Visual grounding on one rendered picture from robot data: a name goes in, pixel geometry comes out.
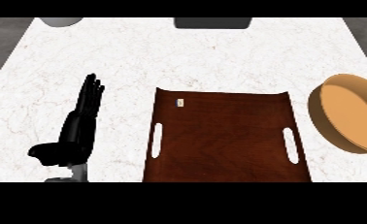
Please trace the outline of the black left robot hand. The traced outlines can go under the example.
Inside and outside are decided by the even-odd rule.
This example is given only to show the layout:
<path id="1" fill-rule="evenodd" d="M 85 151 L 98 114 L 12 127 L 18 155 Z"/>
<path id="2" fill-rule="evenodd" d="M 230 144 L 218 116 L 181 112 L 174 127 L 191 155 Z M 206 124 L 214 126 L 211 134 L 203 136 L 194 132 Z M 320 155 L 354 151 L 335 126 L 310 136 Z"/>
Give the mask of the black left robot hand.
<path id="1" fill-rule="evenodd" d="M 69 113 L 63 126 L 60 140 L 55 143 L 38 144 L 27 153 L 43 166 L 69 167 L 88 162 L 94 150 L 97 117 L 104 91 L 106 86 L 101 85 L 97 75 L 88 75 L 76 108 Z"/>

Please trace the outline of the dark brown wooden tray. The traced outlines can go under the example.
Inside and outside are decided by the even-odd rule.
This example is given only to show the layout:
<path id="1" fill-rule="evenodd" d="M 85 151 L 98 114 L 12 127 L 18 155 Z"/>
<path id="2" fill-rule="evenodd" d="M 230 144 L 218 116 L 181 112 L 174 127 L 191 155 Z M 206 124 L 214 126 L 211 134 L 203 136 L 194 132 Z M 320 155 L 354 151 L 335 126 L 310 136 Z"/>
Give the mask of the dark brown wooden tray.
<path id="1" fill-rule="evenodd" d="M 144 180 L 310 182 L 302 144 L 289 159 L 285 131 L 299 135 L 291 94 L 157 90 L 153 124 L 160 154 L 147 156 Z"/>

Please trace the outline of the orange round pot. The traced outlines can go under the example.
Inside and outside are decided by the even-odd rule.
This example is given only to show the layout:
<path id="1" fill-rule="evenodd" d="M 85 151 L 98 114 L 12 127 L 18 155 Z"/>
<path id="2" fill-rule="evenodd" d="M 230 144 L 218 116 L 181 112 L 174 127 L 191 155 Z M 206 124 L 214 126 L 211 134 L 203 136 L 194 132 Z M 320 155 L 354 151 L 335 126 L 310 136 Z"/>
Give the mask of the orange round pot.
<path id="1" fill-rule="evenodd" d="M 367 154 L 367 79 L 331 76 L 310 94 L 308 114 L 328 142 L 350 153 Z"/>

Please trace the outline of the grey round object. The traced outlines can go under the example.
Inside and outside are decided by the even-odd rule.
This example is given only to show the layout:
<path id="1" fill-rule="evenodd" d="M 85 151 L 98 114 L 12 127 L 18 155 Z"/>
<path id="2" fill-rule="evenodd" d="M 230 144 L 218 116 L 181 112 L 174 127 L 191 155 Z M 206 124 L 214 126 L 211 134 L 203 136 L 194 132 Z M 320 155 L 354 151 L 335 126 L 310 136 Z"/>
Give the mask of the grey round object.
<path id="1" fill-rule="evenodd" d="M 43 17 L 42 21 L 51 27 L 69 27 L 82 21 L 82 17 Z"/>

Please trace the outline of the dark grey flat appliance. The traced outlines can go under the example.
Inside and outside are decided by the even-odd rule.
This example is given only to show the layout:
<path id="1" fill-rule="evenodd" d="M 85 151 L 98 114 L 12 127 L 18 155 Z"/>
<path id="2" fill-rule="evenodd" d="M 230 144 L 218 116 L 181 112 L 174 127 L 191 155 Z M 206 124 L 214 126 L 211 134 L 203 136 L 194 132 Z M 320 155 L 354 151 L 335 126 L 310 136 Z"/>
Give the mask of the dark grey flat appliance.
<path id="1" fill-rule="evenodd" d="M 175 27 L 181 29 L 246 29 L 251 17 L 177 17 Z"/>

